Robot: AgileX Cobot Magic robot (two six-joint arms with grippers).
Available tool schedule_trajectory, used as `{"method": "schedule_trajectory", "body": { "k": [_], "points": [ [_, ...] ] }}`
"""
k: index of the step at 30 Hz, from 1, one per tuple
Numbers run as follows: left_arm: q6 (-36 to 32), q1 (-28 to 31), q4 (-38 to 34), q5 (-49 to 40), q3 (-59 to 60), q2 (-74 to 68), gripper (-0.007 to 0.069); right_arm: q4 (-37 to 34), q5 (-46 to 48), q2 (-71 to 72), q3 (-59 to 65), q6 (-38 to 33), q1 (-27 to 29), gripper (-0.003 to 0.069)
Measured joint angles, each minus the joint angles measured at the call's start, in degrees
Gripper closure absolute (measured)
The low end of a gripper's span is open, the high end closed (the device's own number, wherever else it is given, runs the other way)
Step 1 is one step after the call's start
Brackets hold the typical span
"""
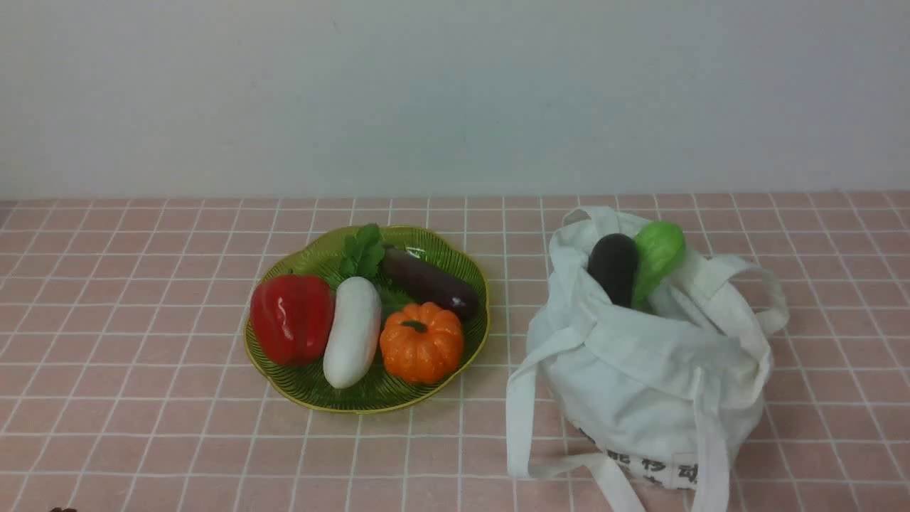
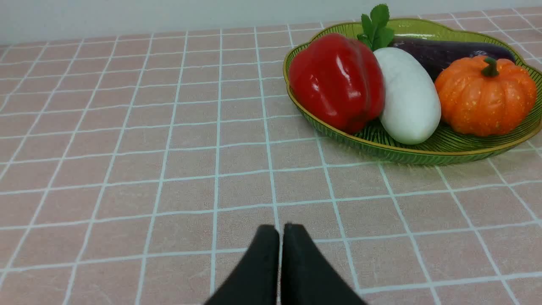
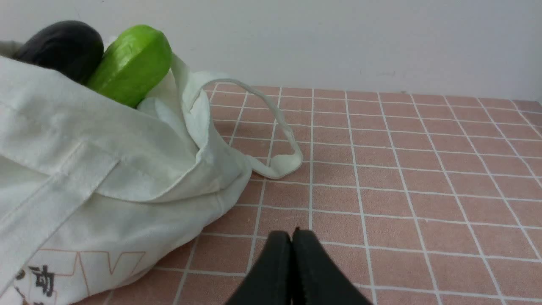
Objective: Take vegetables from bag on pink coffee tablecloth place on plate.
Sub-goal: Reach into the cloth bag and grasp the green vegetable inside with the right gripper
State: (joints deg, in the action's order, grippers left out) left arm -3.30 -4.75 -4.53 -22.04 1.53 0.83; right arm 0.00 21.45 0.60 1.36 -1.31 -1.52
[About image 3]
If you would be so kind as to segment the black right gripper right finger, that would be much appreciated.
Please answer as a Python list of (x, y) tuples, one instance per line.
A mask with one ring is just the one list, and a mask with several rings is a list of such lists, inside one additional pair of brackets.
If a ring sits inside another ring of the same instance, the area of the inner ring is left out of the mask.
[(311, 230), (292, 236), (295, 258), (293, 305), (371, 305), (333, 262)]

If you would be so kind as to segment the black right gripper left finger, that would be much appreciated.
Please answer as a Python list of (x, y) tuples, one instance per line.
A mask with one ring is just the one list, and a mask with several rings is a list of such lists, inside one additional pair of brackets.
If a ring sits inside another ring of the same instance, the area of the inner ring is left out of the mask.
[(269, 233), (259, 258), (227, 305), (290, 305), (292, 243), (287, 232)]

